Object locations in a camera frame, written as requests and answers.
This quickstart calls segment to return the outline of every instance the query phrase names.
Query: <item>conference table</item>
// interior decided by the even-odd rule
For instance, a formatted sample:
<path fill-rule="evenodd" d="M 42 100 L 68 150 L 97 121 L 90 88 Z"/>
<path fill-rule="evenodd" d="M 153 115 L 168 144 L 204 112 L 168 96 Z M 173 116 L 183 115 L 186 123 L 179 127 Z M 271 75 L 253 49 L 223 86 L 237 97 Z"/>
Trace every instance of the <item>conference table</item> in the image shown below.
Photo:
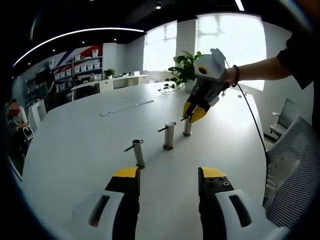
<path fill-rule="evenodd" d="M 22 191 L 50 229 L 72 217 L 90 193 L 105 189 L 113 174 L 133 167 L 132 140 L 141 145 L 140 212 L 135 236 L 144 239 L 202 239 L 198 167 L 226 173 L 235 189 L 262 204 L 266 159 L 244 97 L 228 89 L 206 116 L 183 135 L 183 88 L 162 94 L 163 83 L 125 87 L 69 102 L 45 116 L 26 155 Z M 246 96 L 261 134 L 258 110 Z M 176 122 L 174 148 L 163 149 L 166 122 Z"/>

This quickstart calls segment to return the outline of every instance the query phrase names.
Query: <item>cylindrical holder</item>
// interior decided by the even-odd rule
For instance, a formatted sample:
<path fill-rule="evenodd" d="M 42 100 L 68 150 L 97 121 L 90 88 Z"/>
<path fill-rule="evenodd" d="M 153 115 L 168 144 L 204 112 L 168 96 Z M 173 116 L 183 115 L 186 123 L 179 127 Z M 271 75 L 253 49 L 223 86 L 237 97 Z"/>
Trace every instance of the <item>cylindrical holder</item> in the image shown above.
<path fill-rule="evenodd" d="M 191 135 L 191 126 L 192 126 L 192 124 L 190 123 L 190 118 L 191 118 L 191 116 L 185 116 L 184 118 L 181 119 L 181 121 L 184 120 L 183 135 L 186 136 L 186 137 L 189 137 Z"/>
<path fill-rule="evenodd" d="M 165 123 L 163 128 L 160 128 L 158 132 L 164 132 L 164 144 L 163 149 L 172 150 L 174 148 L 174 131 L 175 131 L 176 123 L 174 121 L 169 121 Z"/>
<path fill-rule="evenodd" d="M 141 150 L 141 144 L 143 144 L 143 140 L 135 139 L 132 141 L 132 146 L 128 147 L 125 152 L 128 152 L 129 150 L 133 149 L 134 155 L 135 155 L 135 160 L 136 160 L 136 165 L 140 169 L 144 169 L 146 164 L 144 161 L 144 157 L 142 155 L 142 150 Z"/>

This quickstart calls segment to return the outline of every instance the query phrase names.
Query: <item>light strip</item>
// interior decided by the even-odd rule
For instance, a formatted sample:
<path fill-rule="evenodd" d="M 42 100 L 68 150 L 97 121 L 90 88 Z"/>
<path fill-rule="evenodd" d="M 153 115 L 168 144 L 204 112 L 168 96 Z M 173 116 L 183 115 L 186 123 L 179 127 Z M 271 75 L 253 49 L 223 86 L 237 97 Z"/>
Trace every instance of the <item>light strip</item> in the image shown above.
<path fill-rule="evenodd" d="M 242 5 L 241 0 L 235 0 L 236 5 L 238 6 L 240 11 L 244 11 L 244 6 Z"/>
<path fill-rule="evenodd" d="M 124 31 L 133 31 L 133 32 L 140 32 L 143 33 L 143 30 L 139 30 L 139 29 L 132 29 L 132 28 L 123 28 L 123 27 L 99 27 L 99 28 L 89 28 L 89 29 L 83 29 L 83 30 L 77 30 L 77 31 L 71 31 L 59 36 L 55 36 L 47 41 L 44 41 L 42 43 L 40 43 L 39 45 L 35 46 L 34 48 L 32 48 L 31 50 L 27 51 L 22 57 L 20 57 L 15 64 L 13 64 L 12 67 L 14 67 L 18 62 L 21 61 L 21 59 L 23 59 L 25 56 L 27 56 L 29 53 L 31 53 L 32 51 L 36 50 L 37 48 L 41 47 L 44 44 L 47 44 L 48 42 L 51 42 L 53 40 L 56 40 L 58 38 L 64 37 L 64 36 L 68 36 L 71 34 L 77 34 L 77 33 L 82 33 L 82 32 L 88 32 L 88 31 L 96 31 L 96 30 L 124 30 Z"/>

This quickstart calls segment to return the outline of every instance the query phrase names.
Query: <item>window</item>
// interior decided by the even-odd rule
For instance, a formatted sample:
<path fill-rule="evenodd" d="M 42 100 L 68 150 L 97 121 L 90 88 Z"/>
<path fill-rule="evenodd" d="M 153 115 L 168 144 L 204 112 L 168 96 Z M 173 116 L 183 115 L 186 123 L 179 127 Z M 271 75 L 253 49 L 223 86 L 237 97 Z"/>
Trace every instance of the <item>window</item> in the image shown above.
<path fill-rule="evenodd" d="M 175 65 L 177 21 L 167 23 L 146 33 L 143 50 L 144 71 L 167 71 Z"/>
<path fill-rule="evenodd" d="M 213 13 L 197 16 L 196 49 L 210 54 L 220 49 L 230 67 L 255 63 L 267 58 L 263 23 L 259 16 L 241 13 Z M 263 91 L 264 80 L 241 81 Z"/>

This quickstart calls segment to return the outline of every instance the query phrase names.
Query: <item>drawer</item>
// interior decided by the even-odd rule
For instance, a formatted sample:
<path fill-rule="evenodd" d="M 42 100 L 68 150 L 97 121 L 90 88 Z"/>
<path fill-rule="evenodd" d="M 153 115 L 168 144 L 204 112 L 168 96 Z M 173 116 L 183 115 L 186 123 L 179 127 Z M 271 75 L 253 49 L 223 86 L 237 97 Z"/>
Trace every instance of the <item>drawer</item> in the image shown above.
<path fill-rule="evenodd" d="M 149 77 L 148 76 L 140 76 L 139 77 L 139 84 L 148 84 L 149 83 Z"/>
<path fill-rule="evenodd" d="M 113 90 L 114 89 L 114 81 L 109 79 L 108 81 L 103 81 L 99 83 L 100 86 L 100 93 L 105 91 Z"/>

